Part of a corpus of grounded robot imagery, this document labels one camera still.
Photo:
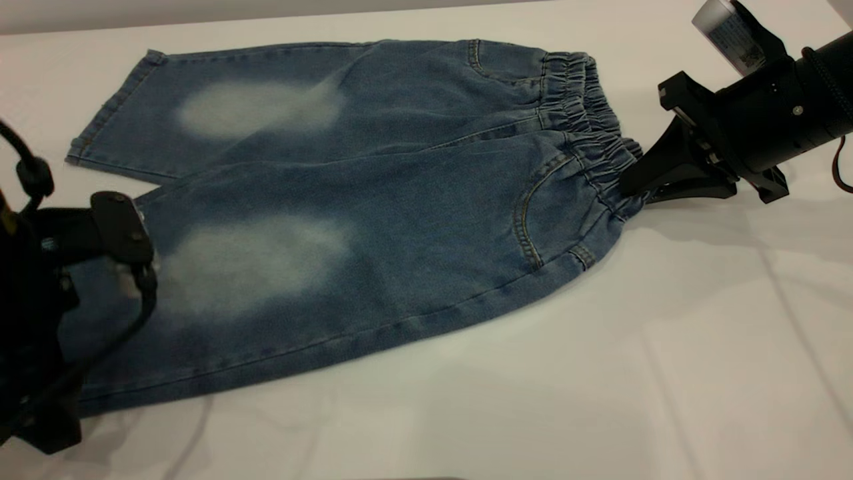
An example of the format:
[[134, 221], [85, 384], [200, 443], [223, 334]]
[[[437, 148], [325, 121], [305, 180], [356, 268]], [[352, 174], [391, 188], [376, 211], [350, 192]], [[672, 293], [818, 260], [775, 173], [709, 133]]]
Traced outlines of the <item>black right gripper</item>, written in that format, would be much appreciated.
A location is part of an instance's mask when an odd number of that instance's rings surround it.
[[728, 199], [744, 180], [773, 203], [789, 194], [780, 164], [835, 139], [835, 74], [819, 57], [783, 58], [716, 92], [681, 72], [658, 93], [676, 117], [621, 174], [625, 197]]

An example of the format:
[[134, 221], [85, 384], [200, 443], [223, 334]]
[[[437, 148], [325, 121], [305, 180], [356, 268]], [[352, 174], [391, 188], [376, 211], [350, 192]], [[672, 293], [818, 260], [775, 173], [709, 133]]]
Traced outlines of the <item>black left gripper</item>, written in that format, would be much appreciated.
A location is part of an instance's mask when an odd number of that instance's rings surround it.
[[60, 385], [69, 365], [57, 338], [76, 295], [17, 213], [2, 213], [1, 267], [2, 441], [54, 455], [81, 441], [79, 390]]

